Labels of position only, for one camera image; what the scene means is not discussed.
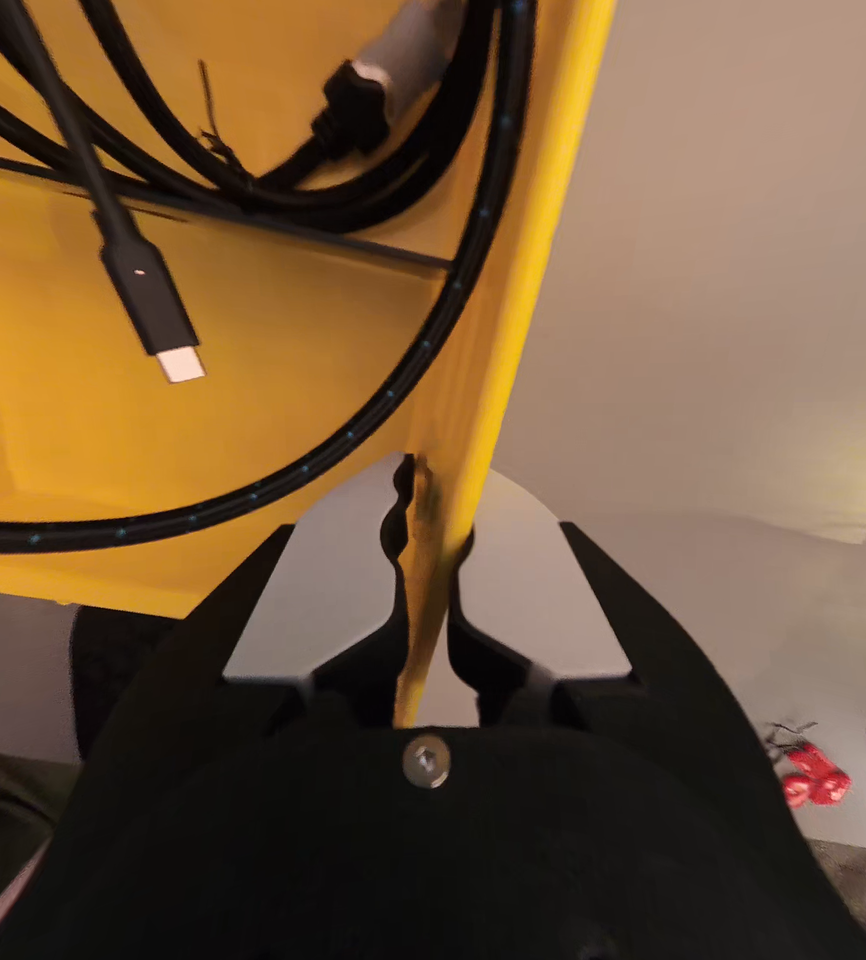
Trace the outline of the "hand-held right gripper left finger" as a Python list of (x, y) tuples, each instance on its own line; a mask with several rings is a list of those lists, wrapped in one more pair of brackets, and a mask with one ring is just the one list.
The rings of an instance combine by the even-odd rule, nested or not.
[(230, 683), (325, 688), (354, 650), (367, 681), (396, 681), (409, 650), (401, 557), (414, 457), (394, 452), (333, 488), (295, 523), (223, 669)]

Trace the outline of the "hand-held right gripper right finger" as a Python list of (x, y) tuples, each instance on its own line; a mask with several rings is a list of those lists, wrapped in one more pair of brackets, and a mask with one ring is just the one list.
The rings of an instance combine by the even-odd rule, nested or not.
[(631, 676), (558, 518), (493, 470), (453, 570), (447, 651), (481, 698)]

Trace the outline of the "yellow plastic bin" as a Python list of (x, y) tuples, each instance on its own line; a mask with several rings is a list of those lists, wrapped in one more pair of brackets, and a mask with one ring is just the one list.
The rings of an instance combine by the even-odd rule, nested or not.
[[(539, 2), (511, 194), (468, 305), (387, 423), (309, 486), (162, 541), (0, 555), (0, 594), (40, 606), (186, 615), (279, 525), (397, 451), (446, 498), (447, 549), (471, 525), (549, 261), (615, 2)], [(199, 507), (324, 441), (415, 340), (442, 282), (257, 226), (140, 202), (201, 340), (206, 377), (170, 386), (99, 262), (75, 188), (0, 171), (0, 521), (135, 518)]]

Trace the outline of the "black mesh pad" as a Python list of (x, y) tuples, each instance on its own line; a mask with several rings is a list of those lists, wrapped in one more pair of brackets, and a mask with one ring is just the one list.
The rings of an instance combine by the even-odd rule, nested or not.
[(178, 623), (175, 618), (135, 611), (78, 608), (69, 659), (75, 736), (82, 761), (137, 673)]

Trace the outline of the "small red plastic pieces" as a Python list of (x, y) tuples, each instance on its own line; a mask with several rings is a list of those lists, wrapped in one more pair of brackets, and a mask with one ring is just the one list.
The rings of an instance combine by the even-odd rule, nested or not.
[(786, 761), (794, 768), (782, 778), (789, 809), (799, 810), (808, 805), (837, 807), (851, 791), (853, 781), (849, 774), (813, 743), (800, 741), (782, 750)]

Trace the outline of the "black bin divider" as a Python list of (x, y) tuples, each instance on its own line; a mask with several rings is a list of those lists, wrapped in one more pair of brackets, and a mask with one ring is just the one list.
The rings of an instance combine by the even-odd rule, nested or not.
[[(82, 198), (87, 196), (85, 188), (75, 176), (56, 171), (46, 165), (16, 161), (0, 155), (0, 174), (15, 175), (33, 184), (55, 188), (57, 192), (65, 196)], [(121, 196), (121, 199), (125, 201), (126, 209), (131, 213), (142, 213), (175, 223), (191, 223), (199, 219), (253, 228), (268, 234), (290, 237), (296, 241), (320, 245), (328, 249), (333, 248), (350, 254), (374, 257), (409, 268), (446, 272), (452, 265), (448, 259), (421, 253), (413, 249), (391, 246), (344, 234), (332, 234), (329, 231), (284, 221), (271, 215), (249, 213), (236, 206), (215, 208), (208, 203), (174, 196), (144, 184), (138, 186), (127, 184), (126, 192)]]

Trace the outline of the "black twist tie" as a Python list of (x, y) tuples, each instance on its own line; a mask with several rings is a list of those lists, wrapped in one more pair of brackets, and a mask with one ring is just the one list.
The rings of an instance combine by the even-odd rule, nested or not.
[(253, 182), (252, 175), (247, 172), (235, 151), (220, 135), (209, 71), (203, 59), (198, 60), (198, 68), (208, 124), (206, 128), (200, 130), (199, 139), (212, 156), (218, 159), (240, 182), (249, 187)]

